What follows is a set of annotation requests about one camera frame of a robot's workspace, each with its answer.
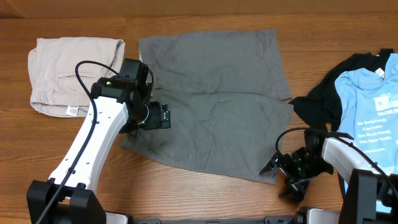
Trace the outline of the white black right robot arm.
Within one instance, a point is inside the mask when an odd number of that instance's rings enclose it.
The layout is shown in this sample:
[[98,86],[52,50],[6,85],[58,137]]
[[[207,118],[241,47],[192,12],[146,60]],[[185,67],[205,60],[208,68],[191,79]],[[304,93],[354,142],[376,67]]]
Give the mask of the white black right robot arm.
[[289,223],[397,223],[397,175],[387,175],[346,133],[303,128],[305,146],[292,154],[279,149],[260,173],[285,174],[282,198],[301,202],[312,179],[337,172],[348,183],[339,212],[303,207]]

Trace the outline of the grey shorts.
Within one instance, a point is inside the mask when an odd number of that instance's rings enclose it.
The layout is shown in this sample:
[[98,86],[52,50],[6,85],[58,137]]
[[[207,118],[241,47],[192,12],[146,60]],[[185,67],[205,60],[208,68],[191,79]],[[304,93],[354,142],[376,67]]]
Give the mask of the grey shorts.
[[293,107],[275,30],[146,37],[139,53],[171,127],[126,134],[123,148],[172,167],[276,182],[264,167]]

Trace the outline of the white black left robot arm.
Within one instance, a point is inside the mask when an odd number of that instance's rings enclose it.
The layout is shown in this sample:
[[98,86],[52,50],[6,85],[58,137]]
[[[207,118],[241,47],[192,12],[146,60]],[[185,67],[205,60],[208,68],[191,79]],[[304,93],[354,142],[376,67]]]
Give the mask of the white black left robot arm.
[[170,106],[146,101],[150,91],[146,82],[118,77],[93,84],[87,116],[67,154],[47,181],[28,188],[32,223],[132,223],[130,215],[105,211],[96,189],[119,133],[171,127]]

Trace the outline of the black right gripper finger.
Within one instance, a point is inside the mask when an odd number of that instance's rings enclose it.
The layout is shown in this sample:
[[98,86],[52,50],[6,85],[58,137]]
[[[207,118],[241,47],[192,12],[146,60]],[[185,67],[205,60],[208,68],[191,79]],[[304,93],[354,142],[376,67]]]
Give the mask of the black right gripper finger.
[[271,158],[270,161],[261,169],[261,171],[259,172],[259,175],[273,171],[274,167],[276,167],[278,165],[278,160],[279,159],[277,157]]
[[279,198],[293,202],[301,202],[305,198],[309,183],[298,183],[287,185],[284,192],[279,194]]

